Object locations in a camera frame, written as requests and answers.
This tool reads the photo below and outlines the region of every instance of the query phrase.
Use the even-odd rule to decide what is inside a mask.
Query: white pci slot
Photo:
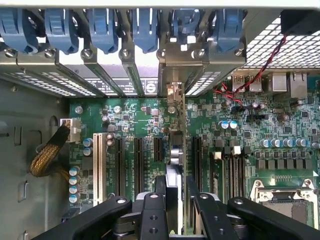
[[[97,206],[107,199],[106,136],[106,133],[93,134],[93,206]]]

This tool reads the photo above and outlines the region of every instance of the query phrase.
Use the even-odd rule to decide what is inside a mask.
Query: blue plastic latch
[[[47,8],[44,12],[45,33],[52,47],[74,54],[79,50],[79,39],[69,9]]]
[[[22,8],[0,8],[0,34],[6,45],[24,54],[38,52],[36,31]]]
[[[242,21],[242,9],[219,9],[216,11],[216,28],[213,34],[216,37],[219,53],[233,51],[239,46]]]
[[[119,39],[116,33],[115,11],[106,8],[93,8],[87,11],[92,44],[105,54],[118,50]]]
[[[133,10],[133,42],[142,49],[144,54],[154,52],[158,49],[158,36],[156,31],[157,10],[153,8],[137,8]]]
[[[173,12],[173,35],[180,44],[187,44],[187,37],[194,36],[200,21],[200,11],[194,8],[181,8]]]

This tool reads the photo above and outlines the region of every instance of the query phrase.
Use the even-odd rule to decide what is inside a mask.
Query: motherboard
[[[241,92],[239,105],[209,91],[185,98],[185,112],[166,98],[71,99],[70,118],[81,123],[81,133],[70,143],[70,171],[78,171],[70,174],[76,188],[70,207],[85,211],[103,201],[95,191],[133,201],[153,191],[155,177],[172,161],[172,133],[185,114],[184,172],[201,192],[224,203],[246,197],[318,229],[320,109],[315,80],[309,82],[307,98],[295,102]],[[95,173],[95,158],[103,174]]]

